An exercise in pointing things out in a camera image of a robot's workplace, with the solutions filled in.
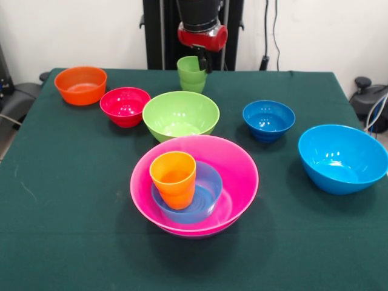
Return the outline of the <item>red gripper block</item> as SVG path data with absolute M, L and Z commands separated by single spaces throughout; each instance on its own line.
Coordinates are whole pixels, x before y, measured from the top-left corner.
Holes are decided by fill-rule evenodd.
M 182 22 L 178 26 L 178 39 L 180 43 L 191 48 L 199 47 L 199 69 L 205 70 L 207 74 L 212 72 L 210 52 L 219 52 L 222 50 L 226 45 L 227 38 L 227 27 L 220 23 L 206 32 L 190 32 L 184 28 Z

